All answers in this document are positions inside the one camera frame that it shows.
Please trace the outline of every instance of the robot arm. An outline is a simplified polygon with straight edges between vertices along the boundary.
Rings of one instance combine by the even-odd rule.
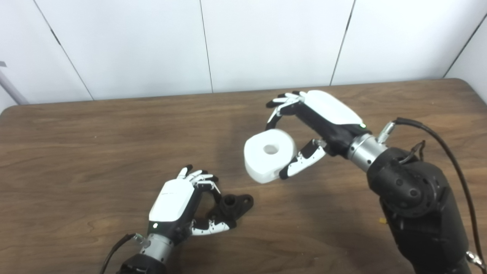
[[[142,249],[122,264],[119,274],[165,274],[173,247],[191,235],[211,235],[235,228],[236,220],[252,208],[252,196],[222,197],[215,184],[216,176],[204,170],[189,173],[191,169],[191,165],[184,167],[176,179],[164,184],[149,213],[148,237],[134,237]],[[213,195],[216,206],[205,219],[196,219],[204,192]]]
[[[340,155],[366,173],[400,252],[417,274],[470,274],[466,262],[475,261],[473,257],[484,266],[467,251],[460,213],[441,170],[413,152],[385,145],[393,122],[375,138],[354,111],[322,91],[279,95],[266,106],[275,107],[266,130],[275,128],[282,116],[296,115],[322,138],[310,141],[281,170],[282,179],[325,154]]]

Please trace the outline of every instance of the white wall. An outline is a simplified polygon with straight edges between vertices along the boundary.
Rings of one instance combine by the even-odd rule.
[[[94,99],[210,93],[199,0],[37,0]]]
[[[332,85],[441,78],[485,0],[356,0]]]
[[[8,95],[8,93],[0,86],[0,114],[9,106],[15,106],[17,103]]]
[[[329,85],[353,0],[202,0],[214,92]]]
[[[91,100],[32,0],[0,0],[2,85],[22,103]]]
[[[487,13],[485,0],[0,6],[0,82],[21,103],[441,78]]]
[[[446,77],[465,80],[487,103],[487,20],[479,27]]]

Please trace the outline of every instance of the wooden table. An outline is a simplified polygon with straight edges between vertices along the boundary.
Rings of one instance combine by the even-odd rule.
[[[320,87],[354,109],[376,134],[397,116],[418,119],[451,146],[470,183],[487,252],[487,107],[457,79]],[[223,194],[251,194],[236,229],[192,237],[170,273],[412,274],[378,197],[349,161],[327,157],[287,181],[253,182],[245,141],[261,132],[273,90],[15,106],[0,117],[0,273],[97,273],[125,233],[145,233],[163,183],[192,163],[220,177]],[[303,146],[317,135],[295,117],[279,128]],[[399,127],[388,142],[427,140],[471,238],[458,178],[423,132]],[[204,197],[199,215],[211,207]],[[138,252],[129,242],[108,274]],[[480,273],[471,267],[474,273]]]

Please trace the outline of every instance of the spool hole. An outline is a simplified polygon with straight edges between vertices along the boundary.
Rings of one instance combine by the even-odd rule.
[[[276,154],[278,151],[279,151],[279,145],[272,144],[272,145],[264,146],[264,152],[269,154],[269,155]]]

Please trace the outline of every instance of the white spool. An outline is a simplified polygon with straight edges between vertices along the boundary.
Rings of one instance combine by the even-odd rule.
[[[263,184],[279,178],[279,171],[296,155],[289,134],[271,129],[252,136],[243,148],[245,168],[252,179]]]

